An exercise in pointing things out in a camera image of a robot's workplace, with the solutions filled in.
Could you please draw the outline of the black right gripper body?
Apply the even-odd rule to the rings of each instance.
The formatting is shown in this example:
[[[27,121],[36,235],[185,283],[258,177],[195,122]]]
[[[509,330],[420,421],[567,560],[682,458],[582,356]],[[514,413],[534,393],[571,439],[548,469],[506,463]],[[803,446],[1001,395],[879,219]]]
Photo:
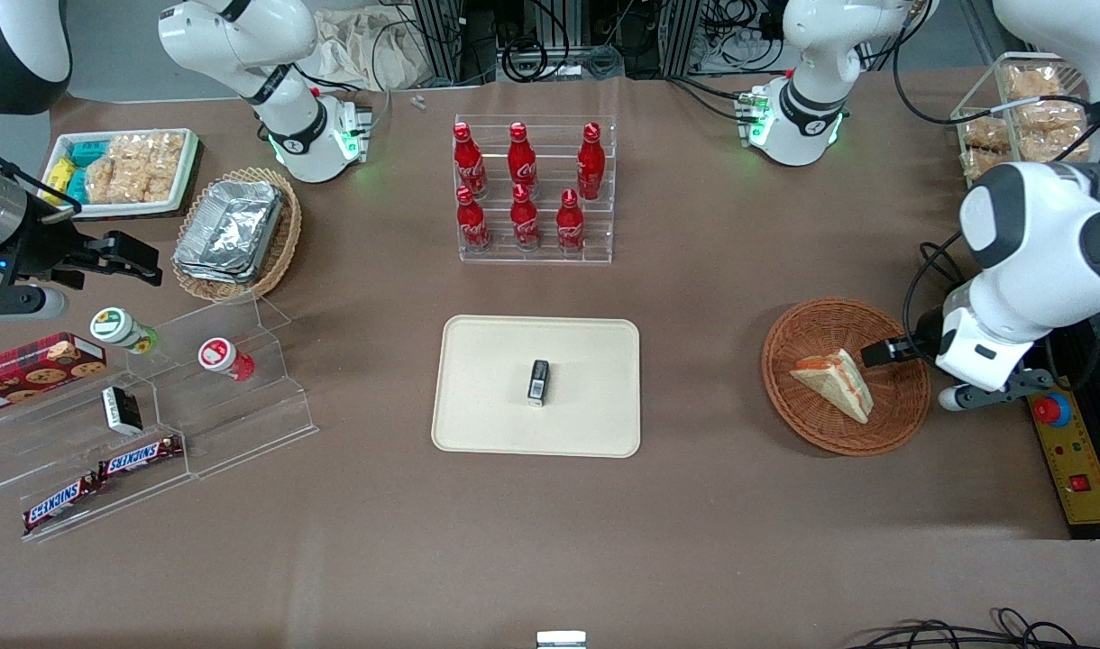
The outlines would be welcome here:
[[[99,251],[91,248],[96,239],[81,234],[72,218],[62,218],[59,212],[48,204],[28,204],[22,226],[7,250],[13,264],[7,271],[11,283],[34,279],[80,290],[88,272],[108,274]]]

